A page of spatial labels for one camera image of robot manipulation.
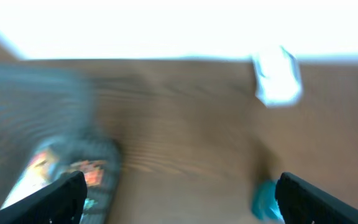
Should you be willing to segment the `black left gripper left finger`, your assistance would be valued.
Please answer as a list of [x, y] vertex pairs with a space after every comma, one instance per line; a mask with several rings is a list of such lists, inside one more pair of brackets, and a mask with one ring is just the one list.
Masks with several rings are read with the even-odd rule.
[[79, 224], [87, 192], [84, 173], [74, 171], [0, 210], [0, 224]]

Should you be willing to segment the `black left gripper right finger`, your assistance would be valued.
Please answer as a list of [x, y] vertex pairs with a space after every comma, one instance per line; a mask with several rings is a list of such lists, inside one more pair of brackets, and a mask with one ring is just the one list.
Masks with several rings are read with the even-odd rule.
[[358, 224], [358, 209], [289, 172], [281, 174], [275, 198], [286, 224]]

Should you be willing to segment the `teal bottle with grey cap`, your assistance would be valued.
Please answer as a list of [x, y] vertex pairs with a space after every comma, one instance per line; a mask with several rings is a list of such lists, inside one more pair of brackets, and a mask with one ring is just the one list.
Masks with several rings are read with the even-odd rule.
[[275, 199], [276, 184], [276, 180], [265, 180], [257, 186], [251, 206], [251, 212], [257, 219], [284, 222]]

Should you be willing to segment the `yellow snack chip bag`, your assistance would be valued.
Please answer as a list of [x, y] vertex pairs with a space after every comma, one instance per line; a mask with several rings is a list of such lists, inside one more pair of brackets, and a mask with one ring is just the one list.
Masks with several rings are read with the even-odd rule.
[[59, 157], [52, 151], [51, 147], [36, 150], [26, 168], [23, 170], [19, 180], [9, 192], [1, 210], [53, 182], [54, 170], [58, 161]]

